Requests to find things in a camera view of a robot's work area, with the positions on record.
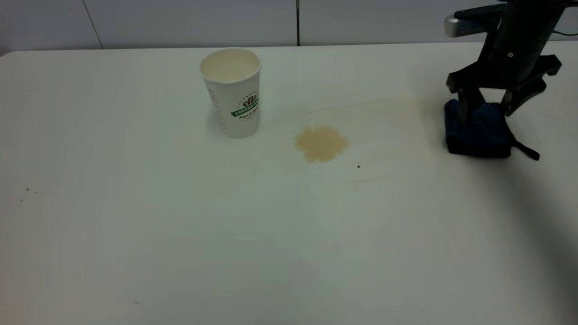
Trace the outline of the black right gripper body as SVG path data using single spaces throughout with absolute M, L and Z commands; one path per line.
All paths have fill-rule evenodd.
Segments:
M 522 87 L 545 74 L 556 75 L 562 66 L 555 55 L 507 51 L 498 42 L 497 35 L 497 29 L 489 31 L 477 61 L 448 75 L 446 85 L 452 94 L 467 88 Z

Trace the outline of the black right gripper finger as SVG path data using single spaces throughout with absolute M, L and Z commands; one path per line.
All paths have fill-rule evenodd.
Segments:
M 466 123 L 473 113 L 483 105 L 483 95 L 478 87 L 461 88 L 458 90 L 457 117 Z
M 511 116 L 529 99 L 543 93 L 545 89 L 546 83 L 543 78 L 535 79 L 520 87 L 508 89 L 500 103 L 500 110 L 505 116 Z

